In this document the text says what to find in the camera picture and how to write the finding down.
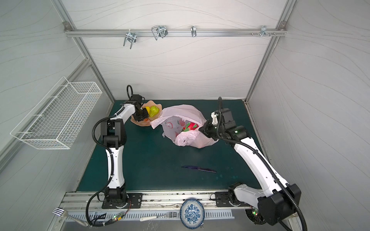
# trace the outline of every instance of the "wall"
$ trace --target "wall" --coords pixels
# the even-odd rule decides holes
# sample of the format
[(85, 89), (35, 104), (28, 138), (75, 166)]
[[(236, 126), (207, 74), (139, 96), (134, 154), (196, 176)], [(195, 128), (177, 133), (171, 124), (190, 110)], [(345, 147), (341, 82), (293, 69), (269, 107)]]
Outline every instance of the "wall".
[[(98, 83), (89, 67), (77, 81)], [(103, 93), (69, 150), (37, 150), (24, 145), (0, 175), (0, 222), (4, 230), (46, 230), (65, 192), (74, 191), (95, 143), (91, 129), (108, 114)], [(22, 217), (17, 222), (14, 217)]]
[[(63, 0), (78, 29), (275, 28), (286, 0)], [(84, 38), (116, 99), (126, 85), (147, 99), (241, 99), (269, 38)]]
[(370, 2), (299, 0), (249, 102), (309, 230), (370, 226)]
[[(0, 7), (0, 148), (9, 132), (84, 59), (49, 0), (2, 1)], [(78, 81), (95, 81), (90, 67)], [(102, 94), (70, 150), (23, 145), (0, 174), (1, 230), (46, 230), (53, 208), (72, 191), (94, 148), (91, 128), (107, 114)]]
[(83, 59), (50, 1), (1, 2), (0, 150), (19, 121)]

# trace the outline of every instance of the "blue and white plate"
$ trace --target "blue and white plate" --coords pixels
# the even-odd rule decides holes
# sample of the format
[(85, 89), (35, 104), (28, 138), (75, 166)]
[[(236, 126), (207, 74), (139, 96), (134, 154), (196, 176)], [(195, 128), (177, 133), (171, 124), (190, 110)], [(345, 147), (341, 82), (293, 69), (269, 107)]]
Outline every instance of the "blue and white plate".
[(189, 229), (196, 229), (204, 221), (203, 205), (196, 199), (186, 200), (180, 208), (180, 220)]

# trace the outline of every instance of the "yellow fruit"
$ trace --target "yellow fruit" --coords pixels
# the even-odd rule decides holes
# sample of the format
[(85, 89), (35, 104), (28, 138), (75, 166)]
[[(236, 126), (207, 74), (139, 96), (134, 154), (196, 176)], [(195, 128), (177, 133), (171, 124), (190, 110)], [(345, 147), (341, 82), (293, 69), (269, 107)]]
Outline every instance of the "yellow fruit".
[(149, 113), (149, 117), (153, 117), (153, 116), (155, 116), (156, 114), (158, 114), (158, 112), (159, 112), (159, 108), (158, 107), (156, 107), (156, 106), (151, 106), (150, 107), (150, 113)]
[(144, 108), (148, 111), (148, 114), (149, 114), (150, 113), (150, 107), (149, 106), (146, 106)]

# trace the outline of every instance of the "metal clip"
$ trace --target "metal clip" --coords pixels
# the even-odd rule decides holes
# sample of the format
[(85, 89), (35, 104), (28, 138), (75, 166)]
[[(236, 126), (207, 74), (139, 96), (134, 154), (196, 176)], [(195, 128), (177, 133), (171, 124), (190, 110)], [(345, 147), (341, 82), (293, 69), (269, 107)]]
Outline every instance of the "metal clip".
[(132, 32), (126, 33), (126, 37), (125, 37), (125, 40), (123, 42), (123, 46), (125, 46), (126, 41), (129, 41), (131, 43), (130, 44), (130, 49), (131, 49), (132, 45), (136, 42), (136, 35)]
[(196, 36), (196, 28), (195, 28), (195, 26), (191, 26), (190, 29), (191, 29), (191, 37), (195, 37)]
[(64, 31), (71, 31), (72, 30), (72, 26), (69, 22), (63, 22), (63, 26), (64, 26)]
[(266, 29), (267, 29), (266, 26), (262, 26), (261, 32), (258, 33), (260, 37), (265, 36), (265, 35), (266, 36), (271, 36), (271, 34), (266, 33)]
[(159, 36), (161, 36), (161, 38), (166, 37), (166, 35), (168, 34), (168, 31), (167, 31), (166, 26), (153, 26), (152, 33), (154, 35), (155, 40), (158, 40)]
[(278, 28), (279, 30), (286, 30), (286, 21), (281, 21)]

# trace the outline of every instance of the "aluminum rail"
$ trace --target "aluminum rail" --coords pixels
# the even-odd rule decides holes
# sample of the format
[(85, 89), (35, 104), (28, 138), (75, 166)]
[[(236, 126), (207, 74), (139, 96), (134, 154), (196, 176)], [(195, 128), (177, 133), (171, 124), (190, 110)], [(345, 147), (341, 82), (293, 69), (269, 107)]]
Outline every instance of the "aluminum rail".
[[(134, 33), (137, 37), (153, 37), (150, 29), (143, 30), (70, 30), (65, 31), (67, 37), (125, 37), (127, 32)], [(191, 29), (167, 29), (166, 37), (192, 37)], [(259, 37), (261, 29), (197, 29), (197, 37)], [(271, 37), (285, 36), (286, 30), (266, 29)]]
[[(74, 29), (75, 25), (73, 24), (73, 21), (72, 21), (70, 15), (68, 14), (67, 10), (65, 9), (62, 1), (61, 0), (51, 0), (51, 2), (54, 5), (54, 7), (55, 7), (57, 13), (59, 14), (60, 18), (64, 22), (68, 22), (68, 24), (63, 23), (64, 30), (66, 30), (67, 28)], [(81, 38), (73, 38), (73, 40), (76, 42), (76, 44), (77, 44), (78, 48), (80, 49), (81, 53), (83, 54), (83, 56), (85, 58), (88, 58), (91, 61), (92, 71), (94, 72), (96, 78), (98, 79), (99, 83), (103, 87), (103, 90), (107, 94), (111, 103), (114, 103), (115, 98), (114, 98), (111, 90), (109, 89), (108, 84), (106, 83), (105, 79), (103, 78), (102, 74), (100, 73), (94, 59), (92, 58), (92, 56), (91, 56), (89, 50), (87, 49), (86, 45), (84, 44), (83, 40)]]
[[(284, 28), (286, 30), (286, 24), (287, 24), (288, 18), (290, 16), (290, 13), (293, 10), (293, 7), (294, 7), (294, 4), (296, 3), (296, 1), (297, 0), (287, 0), (287, 2), (285, 4), (285, 7), (283, 9), (283, 12), (280, 16), (280, 19), (279, 19), (279, 21), (276, 25), (276, 28)], [(263, 55), (262, 61), (261, 61), (260, 65), (257, 69), (257, 73), (256, 73), (256, 75), (255, 75), (255, 77), (252, 81), (252, 84), (249, 88), (248, 94), (245, 97), (245, 102), (246, 103), (249, 103), (250, 98), (253, 95), (254, 89), (256, 88), (256, 85), (257, 85), (259, 79), (261, 78), (261, 75), (262, 75), (263, 71), (265, 70), (267, 62), (270, 59), (270, 57), (272, 55), (272, 52), (274, 51), (274, 49), (275, 49), (275, 47), (278, 43), (279, 38), (280, 37), (271, 38), (271, 40), (269, 42), (269, 45), (267, 46), (266, 52)]]

